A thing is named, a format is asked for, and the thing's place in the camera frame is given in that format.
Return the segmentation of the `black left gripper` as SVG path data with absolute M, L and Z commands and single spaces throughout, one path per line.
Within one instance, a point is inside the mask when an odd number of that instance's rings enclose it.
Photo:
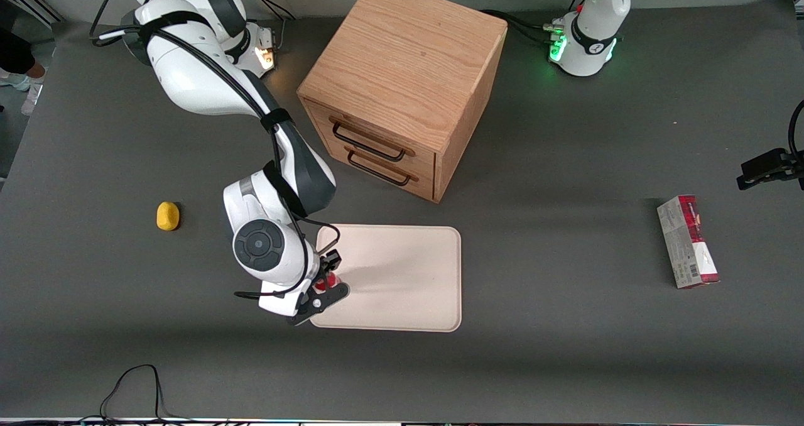
M 736 185 L 740 191 L 746 191 L 776 180 L 796 180 L 800 189 L 804 189 L 803 151 L 775 148 L 742 163 L 742 175 L 736 177 Z

